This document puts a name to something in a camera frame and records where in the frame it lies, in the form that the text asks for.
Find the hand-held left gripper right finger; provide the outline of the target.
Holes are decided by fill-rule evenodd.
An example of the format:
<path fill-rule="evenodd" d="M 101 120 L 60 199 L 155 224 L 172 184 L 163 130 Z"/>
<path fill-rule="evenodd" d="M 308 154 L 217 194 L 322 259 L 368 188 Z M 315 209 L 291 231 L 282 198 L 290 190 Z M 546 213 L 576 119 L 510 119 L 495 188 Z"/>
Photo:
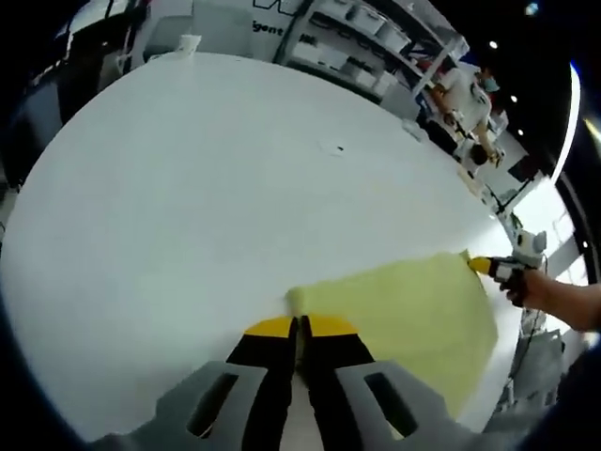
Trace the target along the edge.
<path fill-rule="evenodd" d="M 513 436 L 473 432 L 442 395 L 393 361 L 375 359 L 344 319 L 300 320 L 301 374 L 326 450 L 510 450 Z"/>

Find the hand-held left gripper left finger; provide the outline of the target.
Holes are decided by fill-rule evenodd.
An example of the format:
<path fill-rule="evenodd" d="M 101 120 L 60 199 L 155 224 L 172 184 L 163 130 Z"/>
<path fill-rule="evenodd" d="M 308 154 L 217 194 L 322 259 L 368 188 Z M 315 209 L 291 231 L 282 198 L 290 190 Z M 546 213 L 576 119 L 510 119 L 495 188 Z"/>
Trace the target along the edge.
<path fill-rule="evenodd" d="M 292 401 L 299 322 L 249 327 L 223 361 L 210 361 L 161 396 L 154 416 L 94 450 L 277 450 Z"/>

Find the person's right hand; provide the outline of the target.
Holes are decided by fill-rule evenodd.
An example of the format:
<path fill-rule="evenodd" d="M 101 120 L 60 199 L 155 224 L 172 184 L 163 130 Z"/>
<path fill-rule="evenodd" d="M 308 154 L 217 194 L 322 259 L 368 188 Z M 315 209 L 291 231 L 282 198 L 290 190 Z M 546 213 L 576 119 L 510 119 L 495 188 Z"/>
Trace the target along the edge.
<path fill-rule="evenodd" d="M 513 279 L 501 282 L 500 290 L 515 307 L 542 310 L 547 302 L 547 276 L 538 270 L 519 272 Z"/>

